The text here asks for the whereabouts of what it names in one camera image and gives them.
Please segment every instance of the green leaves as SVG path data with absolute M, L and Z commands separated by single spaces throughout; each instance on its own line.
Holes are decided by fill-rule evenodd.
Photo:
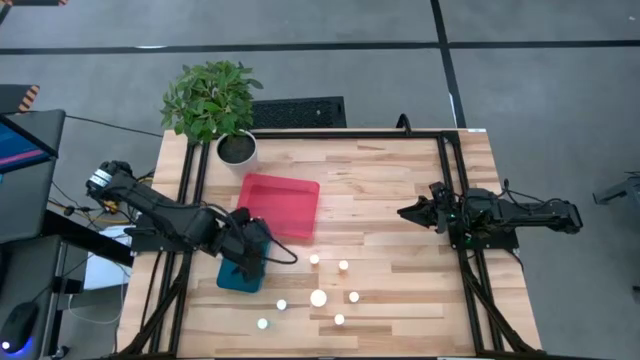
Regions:
M 263 86 L 245 77 L 251 68 L 242 63 L 207 61 L 204 65 L 183 65 L 182 70 L 162 96 L 163 128 L 174 126 L 176 134 L 185 134 L 190 142 L 209 142 L 216 135 L 235 135 L 252 125 L 249 89 Z
M 176 124 L 176 127 L 173 128 L 173 131 L 176 132 L 176 135 L 180 135 L 184 132 L 184 122 L 179 122 Z
M 204 126 L 204 120 L 196 120 L 191 124 L 191 132 L 194 134 L 200 134 L 202 127 Z
M 205 110 L 207 110 L 210 113 L 222 112 L 222 109 L 220 109 L 220 106 L 216 105 L 215 103 L 209 102 L 209 101 L 204 103 L 204 108 L 205 108 Z
M 260 81 L 256 79 L 247 79 L 247 81 L 249 82 L 249 84 L 251 84 L 251 86 L 253 86 L 256 89 L 264 89 Z

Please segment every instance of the ping pong ball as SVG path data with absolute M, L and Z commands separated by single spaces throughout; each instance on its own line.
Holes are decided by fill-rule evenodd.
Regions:
M 258 320 L 258 329 L 264 330 L 269 326 L 269 321 L 265 318 Z
M 349 301 L 351 301 L 352 303 L 357 303 L 358 300 L 360 300 L 360 295 L 357 292 L 352 291 L 349 294 Z
M 344 315 L 342 314 L 338 314 L 333 318 L 333 321 L 336 323 L 336 325 L 342 325 L 344 324 Z
M 322 307 L 326 303 L 327 303 L 327 294 L 320 289 L 313 290 L 313 292 L 311 293 L 311 305 L 315 307 Z

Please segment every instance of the black robotic arm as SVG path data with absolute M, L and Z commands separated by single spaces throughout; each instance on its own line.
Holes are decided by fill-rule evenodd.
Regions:
M 560 199 L 536 203 L 518 203 L 502 199 L 508 187 L 496 195 L 486 189 L 469 189 L 458 196 L 443 183 L 429 185 L 432 200 L 424 196 L 418 202 L 398 210 L 398 214 L 436 232 L 463 232 L 470 238 L 483 239 L 503 236 L 518 227 L 547 227 L 553 231 L 575 234 L 582 220 L 575 205 Z
M 238 266 L 246 281 L 264 275 L 262 245 L 271 237 L 266 223 L 251 219 L 248 209 L 222 214 L 206 204 L 179 204 L 140 184 L 129 164 L 120 161 L 102 163 L 86 186 L 87 194 L 96 201 L 126 202 L 152 220 L 153 228 L 130 228 L 128 234 L 157 232 L 211 256 L 222 253 Z

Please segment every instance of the wooden table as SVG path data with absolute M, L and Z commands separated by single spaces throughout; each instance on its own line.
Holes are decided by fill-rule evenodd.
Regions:
M 499 192 L 487 134 L 461 130 L 460 138 L 470 186 Z M 185 148 L 184 137 L 165 133 L 153 187 L 173 198 Z M 259 140 L 258 148 L 259 173 L 320 183 L 313 245 L 290 246 L 300 257 L 295 265 L 269 263 L 257 294 L 219 289 L 221 260 L 197 253 L 178 357 L 474 354 L 458 260 L 448 236 L 396 214 L 414 204 L 418 195 L 429 194 L 430 183 L 442 180 L 435 140 Z M 198 158 L 196 154 L 190 193 Z M 449 159 L 455 182 L 452 151 Z M 205 201 L 235 208 L 242 179 L 232 175 L 213 150 L 205 184 Z M 309 264 L 313 253 L 320 255 L 318 268 Z M 286 256 L 277 247 L 271 247 L 270 254 Z M 523 339 L 539 348 L 520 265 L 503 250 L 486 251 L 486 257 L 497 306 Z M 342 259 L 349 260 L 344 274 L 337 266 Z M 140 327 L 154 260 L 155 254 L 136 258 L 118 332 L 122 347 Z M 159 283 L 154 284 L 150 309 L 155 307 Z M 326 306 L 310 306 L 314 289 L 328 294 Z M 349 303 L 351 291 L 360 294 L 357 304 Z M 284 312 L 276 309 L 279 299 L 289 304 Z M 478 307 L 485 348 L 490 349 L 486 314 Z M 342 327 L 333 324 L 337 313 L 346 317 Z M 166 324 L 172 316 L 170 310 L 161 350 L 167 349 Z M 262 317 L 271 322 L 264 331 L 256 326 Z

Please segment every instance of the pink plastic tray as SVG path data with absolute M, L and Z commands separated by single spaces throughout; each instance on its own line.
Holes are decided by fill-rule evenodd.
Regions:
M 248 174 L 238 207 L 265 219 L 271 232 L 284 241 L 312 240 L 319 193 L 320 184 L 315 181 Z

